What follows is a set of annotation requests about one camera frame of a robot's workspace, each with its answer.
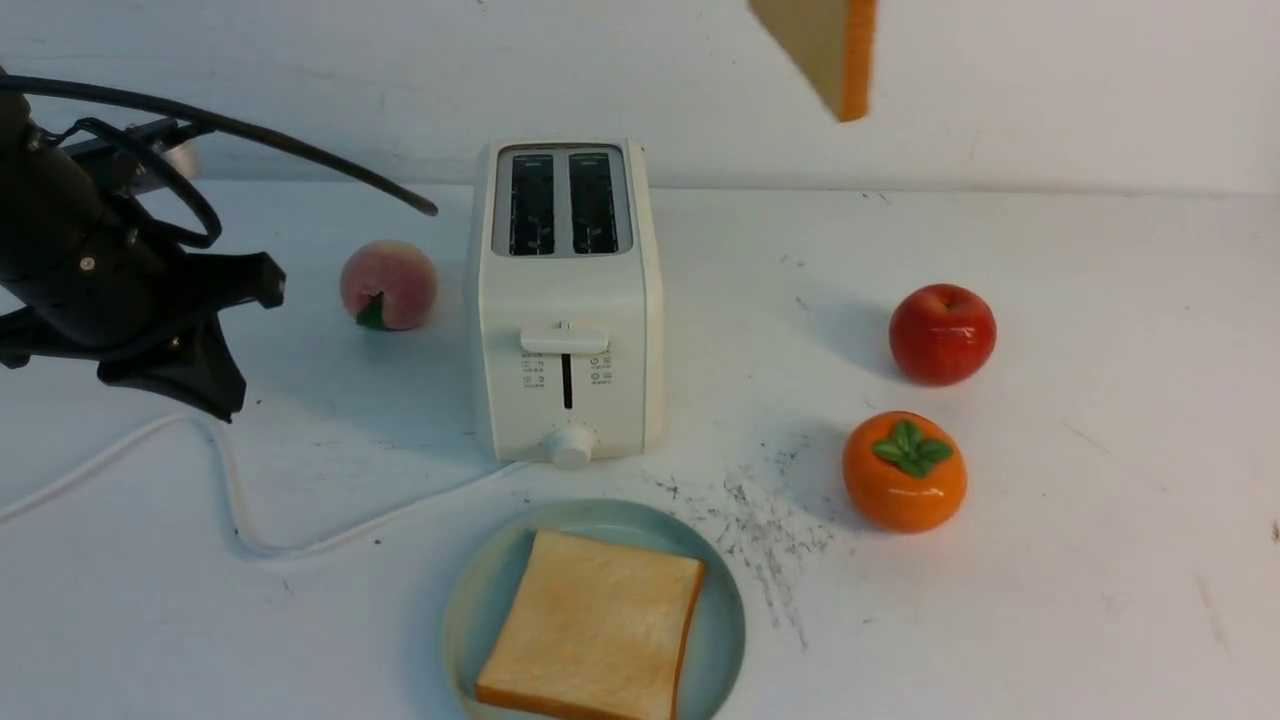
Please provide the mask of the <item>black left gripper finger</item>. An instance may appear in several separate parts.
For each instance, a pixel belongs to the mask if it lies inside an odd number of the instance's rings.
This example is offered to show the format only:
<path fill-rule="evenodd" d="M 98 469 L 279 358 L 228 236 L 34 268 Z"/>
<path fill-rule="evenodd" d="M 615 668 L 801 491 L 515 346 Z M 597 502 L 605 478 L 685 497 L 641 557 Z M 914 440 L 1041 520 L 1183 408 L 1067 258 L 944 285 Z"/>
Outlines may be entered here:
<path fill-rule="evenodd" d="M 285 273 L 265 252 L 188 254 L 58 270 L 8 290 L 24 304 L 3 315 L 3 365 L 17 369 L 32 357 L 115 363 L 180 347 L 225 309 L 280 306 Z"/>
<path fill-rule="evenodd" d="M 243 409 L 247 388 L 216 315 L 124 357 L 101 361 L 97 378 L 106 386 L 161 395 L 224 423 Z"/>

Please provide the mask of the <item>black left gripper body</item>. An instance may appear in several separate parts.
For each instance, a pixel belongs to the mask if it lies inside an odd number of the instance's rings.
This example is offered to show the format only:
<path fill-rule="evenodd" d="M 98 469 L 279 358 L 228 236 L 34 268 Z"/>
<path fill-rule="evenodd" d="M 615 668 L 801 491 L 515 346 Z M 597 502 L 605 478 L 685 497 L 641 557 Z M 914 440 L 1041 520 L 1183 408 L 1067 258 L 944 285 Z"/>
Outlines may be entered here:
<path fill-rule="evenodd" d="M 3 96 L 5 351 L 146 351 L 172 325 L 166 264 L 142 247 L 136 202 L 113 197 L 50 140 L 22 95 Z"/>

